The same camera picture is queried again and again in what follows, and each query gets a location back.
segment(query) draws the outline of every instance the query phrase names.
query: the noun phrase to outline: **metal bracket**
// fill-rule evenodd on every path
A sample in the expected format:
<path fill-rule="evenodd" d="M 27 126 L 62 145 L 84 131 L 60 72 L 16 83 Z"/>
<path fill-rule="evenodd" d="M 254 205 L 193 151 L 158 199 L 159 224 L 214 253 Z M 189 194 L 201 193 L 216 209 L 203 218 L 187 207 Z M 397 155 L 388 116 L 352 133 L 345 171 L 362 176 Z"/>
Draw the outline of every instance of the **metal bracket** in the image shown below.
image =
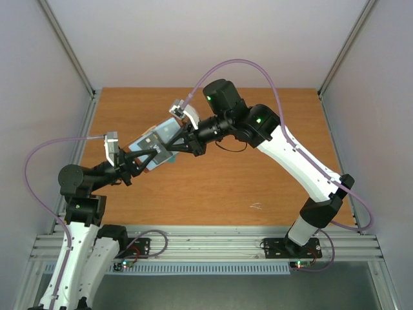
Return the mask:
<path fill-rule="evenodd" d="M 283 240 L 284 238 L 265 238 L 262 242 L 265 258 L 291 258 L 296 260 L 305 260 L 314 259 L 314 254 L 317 259 L 323 257 L 318 238 L 310 238 L 306 246 L 303 247 L 303 250 L 296 257 L 291 257 L 291 255 L 287 252 Z"/>
<path fill-rule="evenodd" d="M 185 117 L 189 118 L 192 126 L 194 127 L 195 130 L 198 129 L 198 123 L 201 120 L 199 117 L 198 112 L 194 107 L 191 105 L 187 105 L 185 109 L 183 110 L 181 108 L 181 105 L 183 103 L 182 99 L 176 99 L 172 106 L 169 108 L 169 113 L 171 113 L 174 117 L 177 119 L 180 119 L 181 121 L 185 119 Z"/>
<path fill-rule="evenodd" d="M 116 131 L 110 131 L 105 134 L 105 154 L 109 163 L 115 167 L 117 157 L 119 156 L 119 139 Z"/>
<path fill-rule="evenodd" d="M 134 238 L 129 238 L 128 243 L 130 243 L 133 239 Z M 135 247 L 139 251 L 140 255 L 148 255 L 149 250 L 150 250 L 150 238 L 139 238 L 138 240 L 134 242 L 132 247 Z M 136 251 L 129 248 L 125 252 L 120 254 L 117 258 L 124 258 L 127 256 L 133 256 L 133 255 L 136 255 Z"/>

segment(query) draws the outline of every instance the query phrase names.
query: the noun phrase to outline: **white panel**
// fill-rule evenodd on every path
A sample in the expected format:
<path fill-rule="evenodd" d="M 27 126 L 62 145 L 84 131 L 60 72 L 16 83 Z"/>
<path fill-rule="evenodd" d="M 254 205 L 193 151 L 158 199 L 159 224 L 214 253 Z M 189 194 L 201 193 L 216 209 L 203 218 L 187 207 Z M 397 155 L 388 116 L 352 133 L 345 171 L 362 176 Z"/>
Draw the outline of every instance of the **white panel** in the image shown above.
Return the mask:
<path fill-rule="evenodd" d="M 191 87 L 212 66 L 246 58 L 280 87 L 321 86 L 365 0 L 53 0 L 86 75 L 101 87 Z M 252 68 L 212 78 L 267 87 Z"/>
<path fill-rule="evenodd" d="M 0 300 L 11 309 L 35 236 L 51 224 L 23 186 L 24 158 L 46 140 L 76 135 L 88 94 L 36 1 L 3 1 L 0 42 Z M 72 149 L 47 148 L 29 166 L 34 190 L 50 206 Z"/>
<path fill-rule="evenodd" d="M 340 158 L 374 209 L 403 309 L 413 309 L 412 12 L 412 1 L 379 1 L 325 95 Z"/>

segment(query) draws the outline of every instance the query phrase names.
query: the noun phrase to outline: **cable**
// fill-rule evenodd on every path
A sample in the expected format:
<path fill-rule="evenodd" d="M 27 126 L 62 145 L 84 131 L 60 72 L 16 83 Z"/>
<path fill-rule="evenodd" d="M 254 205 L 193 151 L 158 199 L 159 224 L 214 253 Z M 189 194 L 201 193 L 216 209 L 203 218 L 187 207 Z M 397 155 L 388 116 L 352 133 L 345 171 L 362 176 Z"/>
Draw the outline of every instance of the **cable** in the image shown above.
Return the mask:
<path fill-rule="evenodd" d="M 246 65 L 250 65 L 256 69 L 258 69 L 267 79 L 268 83 L 271 86 L 272 91 L 274 92 L 274 96 L 276 98 L 276 103 L 277 103 L 277 107 L 278 107 L 278 113 L 279 113 L 279 119 L 281 122 L 281 131 L 283 132 L 283 135 L 285 137 L 285 139 L 287 140 L 287 142 L 294 148 L 296 149 L 318 172 L 320 172 L 327 180 L 330 180 L 335 186 L 337 186 L 338 188 L 342 189 L 343 191 L 345 191 L 347 194 L 349 194 L 350 196 L 354 197 L 356 200 L 358 200 L 367 210 L 368 215 L 370 216 L 370 221 L 369 223 L 364 226 L 364 227 L 351 227 L 351 226 L 347 226 L 335 221 L 331 221 L 331 223 L 333 223 L 334 225 L 337 225 L 339 227 L 345 228 L 345 229 L 349 229 L 351 231 L 365 231 L 367 229 L 370 229 L 373 224 L 374 224 L 374 216 L 372 214 L 372 209 L 371 207 L 367 204 L 367 202 L 365 200 L 363 200 L 361 197 L 359 197 L 355 192 L 353 192 L 352 190 L 346 188 L 344 185 L 340 184 L 339 182 L 337 182 L 336 180 L 331 180 L 331 177 L 324 171 L 324 169 L 322 169 L 321 167 L 319 167 L 317 165 L 317 163 L 315 163 L 307 154 L 305 154 L 300 148 L 296 148 L 296 144 L 292 141 L 292 139 L 290 138 L 290 136 L 287 134 L 286 131 L 286 127 L 285 127 L 285 120 L 284 120 L 284 113 L 283 113 L 283 108 L 281 106 L 281 100 L 279 99 L 279 95 L 278 95 L 278 91 L 277 88 L 274 84 L 274 82 L 272 81 L 271 77 L 268 75 L 268 73 L 261 68 L 259 65 L 257 65 L 256 63 L 246 60 L 246 59 L 229 59 L 227 61 L 223 61 L 222 63 L 217 64 L 216 66 L 214 66 L 213 68 L 211 68 L 206 74 L 204 74 L 204 76 L 198 81 L 198 83 L 196 83 L 195 87 L 192 89 L 192 91 L 189 93 L 189 95 L 186 97 L 186 99 L 184 100 L 184 102 L 181 105 L 181 109 L 185 109 L 185 107 L 188 105 L 189 101 L 192 99 L 192 97 L 194 96 L 196 90 L 201 86 L 201 84 L 208 78 L 208 76 L 210 76 L 213 72 L 215 72 L 217 69 L 229 65 L 231 63 L 244 63 Z"/>
<path fill-rule="evenodd" d="M 149 258 L 149 257 L 156 257 L 161 255 L 162 253 L 164 253 L 166 251 L 166 248 L 168 247 L 168 237 L 166 236 L 166 232 L 165 231 L 161 231 L 159 229 L 150 229 L 148 231 L 144 231 L 140 234 L 137 235 L 137 237 L 135 237 L 126 247 L 126 249 L 129 249 L 131 246 L 133 246 L 133 244 L 135 243 L 136 240 L 138 240 L 139 238 L 142 238 L 142 236 L 148 234 L 148 233 L 158 233 L 160 234 L 164 239 L 165 239 L 165 245 L 163 246 L 163 248 L 158 252 L 158 253 L 154 253 L 154 254 L 148 254 L 148 255 L 139 255 L 139 257 L 142 258 Z M 121 251 L 117 254 L 116 257 L 118 257 L 119 255 L 122 255 L 125 251 Z"/>
<path fill-rule="evenodd" d="M 216 145 L 217 147 L 219 147 L 221 150 L 226 150 L 226 151 L 228 151 L 228 152 L 233 152 L 233 153 L 240 153 L 240 152 L 243 152 L 243 151 L 245 151 L 245 150 L 247 149 L 248 143 L 245 142 L 245 146 L 244 146 L 244 148 L 241 149 L 241 150 L 228 150 L 228 149 L 224 148 L 223 146 L 219 145 L 218 141 L 215 141 L 215 145 Z"/>
<path fill-rule="evenodd" d="M 331 245 L 331 261 L 329 261 L 328 264 L 325 267 L 320 268 L 320 269 L 291 268 L 291 270 L 306 271 L 308 273 L 320 273 L 321 271 L 326 271 L 327 269 L 330 269 L 331 266 L 333 266 L 334 259 L 336 258 L 336 249 L 334 248 L 333 240 L 331 239 L 331 237 L 323 229 L 320 229 L 319 231 L 321 233 L 325 234 L 325 236 L 327 237 L 327 239 L 330 242 L 330 245 Z"/>
<path fill-rule="evenodd" d="M 136 258 L 136 255 L 128 255 L 128 256 L 125 256 L 125 257 L 122 257 L 122 258 L 119 258 L 119 259 L 121 259 L 121 260 L 123 261 L 123 265 L 124 265 L 125 262 L 126 262 L 126 260 L 128 260 L 128 259 L 130 259 L 130 258 L 135 259 L 135 258 Z"/>
<path fill-rule="evenodd" d="M 135 260 L 133 261 L 133 264 L 137 262 L 137 258 L 139 257 L 139 255 L 141 254 L 141 252 L 139 252 L 139 249 L 137 247 L 130 247 L 130 249 L 134 249 L 136 251 L 136 257 Z"/>
<path fill-rule="evenodd" d="M 63 262 L 62 262 L 62 266 L 60 268 L 59 274 L 57 276 L 56 279 L 56 285 L 54 287 L 53 290 L 53 295 L 57 296 L 57 291 L 59 290 L 59 286 L 60 286 L 60 282 L 62 280 L 63 277 L 63 272 L 65 271 L 65 267 L 67 264 L 67 261 L 69 259 L 69 254 L 70 254 L 70 248 L 72 247 L 72 237 L 70 235 L 70 231 L 67 228 L 66 224 L 64 223 L 64 221 L 62 219 L 60 219 L 60 217 L 58 217 L 49 207 L 47 207 L 47 205 L 45 203 L 43 203 L 43 201 L 40 200 L 39 197 L 37 197 L 37 195 L 34 193 L 32 187 L 30 186 L 29 182 L 28 182 L 28 178 L 27 178 L 27 167 L 28 167 L 28 163 L 30 161 L 30 159 L 32 158 L 32 156 L 40 149 L 42 149 L 43 147 L 47 147 L 48 145 L 57 143 L 57 142 L 67 142 L 67 141 L 81 141 L 81 140 L 94 140 L 94 139 L 103 139 L 104 136 L 90 136 L 90 137 L 73 137 L 73 138 L 60 138 L 60 139 L 53 139 L 47 142 L 44 142 L 40 145 L 38 145 L 37 147 L 35 147 L 30 153 L 28 153 L 28 155 L 26 156 L 25 159 L 25 164 L 23 167 L 23 181 L 25 183 L 25 187 L 27 188 L 27 191 L 30 193 L 30 195 L 34 198 L 34 200 L 36 200 L 40 206 L 42 206 L 42 208 L 51 216 L 53 216 L 53 218 L 56 220 L 57 223 L 59 223 L 63 230 L 65 231 L 66 237 L 67 237 L 67 247 L 68 249 L 66 250 L 65 253 L 65 257 L 63 258 Z M 50 310 L 53 310 L 54 307 L 54 299 L 50 302 Z"/>
<path fill-rule="evenodd" d="M 237 131 L 237 129 L 233 126 L 233 124 L 231 124 L 231 121 L 228 119 L 227 112 L 228 112 L 228 111 L 225 111 L 225 112 L 224 112 L 224 119 L 225 119 L 225 121 L 227 122 L 228 126 L 229 126 L 232 130 Z"/>
<path fill-rule="evenodd" d="M 310 266 L 313 266 L 317 262 L 317 254 L 310 247 L 307 247 L 307 251 L 310 252 L 312 254 L 312 256 L 314 257 L 314 259 L 312 260 L 312 262 L 310 264 Z"/>

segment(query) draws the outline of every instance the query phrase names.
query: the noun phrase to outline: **black mounting plate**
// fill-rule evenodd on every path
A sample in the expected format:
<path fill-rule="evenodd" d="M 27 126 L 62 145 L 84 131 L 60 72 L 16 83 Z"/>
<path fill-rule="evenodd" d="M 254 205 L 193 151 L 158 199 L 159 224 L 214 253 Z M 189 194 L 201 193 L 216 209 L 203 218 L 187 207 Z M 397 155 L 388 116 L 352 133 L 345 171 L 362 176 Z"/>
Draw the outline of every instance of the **black mounting plate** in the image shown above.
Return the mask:
<path fill-rule="evenodd" d="M 303 250 L 297 256 L 291 256 L 284 246 L 284 238 L 265 238 L 261 242 L 261 248 L 264 250 L 265 258 L 314 258 L 314 255 L 307 249 L 312 249 L 317 258 L 322 258 L 323 253 L 320 248 L 320 241 L 318 238 L 310 238 L 307 244 L 303 247 Z"/>
<path fill-rule="evenodd" d="M 128 238 L 128 244 L 133 240 L 134 238 Z M 135 247 L 139 250 L 139 255 L 148 255 L 149 250 L 150 250 L 150 238 L 139 238 L 137 239 L 132 247 Z M 127 249 L 125 252 L 120 254 L 117 258 L 124 258 L 127 256 L 133 256 L 136 255 L 136 251 L 134 249 Z M 141 259 L 146 259 L 147 257 L 138 257 L 138 260 Z"/>

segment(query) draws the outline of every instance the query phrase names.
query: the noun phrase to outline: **orange wooden surface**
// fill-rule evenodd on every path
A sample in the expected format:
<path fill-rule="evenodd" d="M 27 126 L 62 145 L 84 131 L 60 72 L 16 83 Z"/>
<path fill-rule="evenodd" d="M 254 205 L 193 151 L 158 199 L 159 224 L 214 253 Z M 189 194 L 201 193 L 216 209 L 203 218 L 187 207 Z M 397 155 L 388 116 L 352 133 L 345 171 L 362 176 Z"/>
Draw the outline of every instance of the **orange wooden surface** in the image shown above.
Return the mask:
<path fill-rule="evenodd" d="M 138 138 L 154 124 L 170 117 L 168 108 L 185 98 L 189 88 L 104 88 L 91 135 L 118 131 L 120 146 Z M 276 109 L 267 88 L 241 88 L 247 105 L 263 103 Z M 326 166 L 338 171 L 316 90 L 280 89 L 287 126 L 295 137 Z M 202 118 L 212 115 L 198 92 L 191 104 Z M 232 137 L 221 144 L 243 147 Z M 88 142 L 82 165 L 105 160 L 102 141 Z M 258 150 L 225 152 L 213 143 L 204 156 L 178 154 L 132 180 L 126 187 L 108 186 L 97 191 L 107 195 L 105 223 L 165 225 L 291 225 L 308 194 L 284 169 Z M 346 201 L 336 220 L 353 224 Z"/>

